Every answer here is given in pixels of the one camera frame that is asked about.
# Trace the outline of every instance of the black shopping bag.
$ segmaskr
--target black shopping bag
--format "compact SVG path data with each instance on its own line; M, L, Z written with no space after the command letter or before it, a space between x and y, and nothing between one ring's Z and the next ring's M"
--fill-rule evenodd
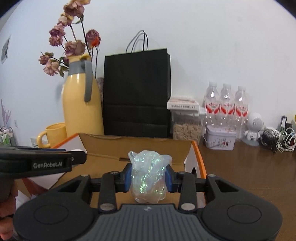
M106 135L167 137L171 96L167 49L105 56Z

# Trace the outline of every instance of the white astronaut figurine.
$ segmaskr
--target white astronaut figurine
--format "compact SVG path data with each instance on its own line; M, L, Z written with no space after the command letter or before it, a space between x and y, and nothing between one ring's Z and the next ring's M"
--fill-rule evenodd
M249 141L257 141L260 137L260 134L258 131L261 130L263 127L263 120L260 114L258 113L251 113L248 116L247 121L247 128L248 130L244 132L244 135L246 136L246 139Z

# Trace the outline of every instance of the gray handle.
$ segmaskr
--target gray handle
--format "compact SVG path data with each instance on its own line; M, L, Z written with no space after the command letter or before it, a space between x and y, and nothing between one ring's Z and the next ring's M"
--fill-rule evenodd
M12 179L0 179L0 203L8 199L14 182Z
M85 70L85 93L84 93L84 102L89 102L91 100L92 92L92 63L90 60L82 61L82 68Z

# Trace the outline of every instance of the red and white label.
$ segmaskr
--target red and white label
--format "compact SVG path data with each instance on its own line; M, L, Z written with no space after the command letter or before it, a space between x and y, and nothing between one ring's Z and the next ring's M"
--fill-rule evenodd
M248 114L248 106L247 105L237 105L235 107L235 115L236 116L242 116L242 117L246 117Z
M206 102L205 103L206 111L209 114L218 114L220 109L219 102Z
M221 104L220 107L220 113L226 114L226 115L233 115L234 113L234 104L233 103L224 103Z

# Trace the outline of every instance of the green leaf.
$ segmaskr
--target green leaf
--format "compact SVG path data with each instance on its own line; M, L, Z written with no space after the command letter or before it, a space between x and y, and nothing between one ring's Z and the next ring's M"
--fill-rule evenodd
M45 52L44 55L47 55L52 58L54 56L54 53Z
M73 24L79 24L81 23L81 20L78 20L77 22L73 23Z
M60 69L59 74L60 74L60 76L62 76L62 77L65 76L64 72L62 71L62 68Z
M66 66L61 66L61 71L68 72L68 71L69 71L69 69L68 69Z

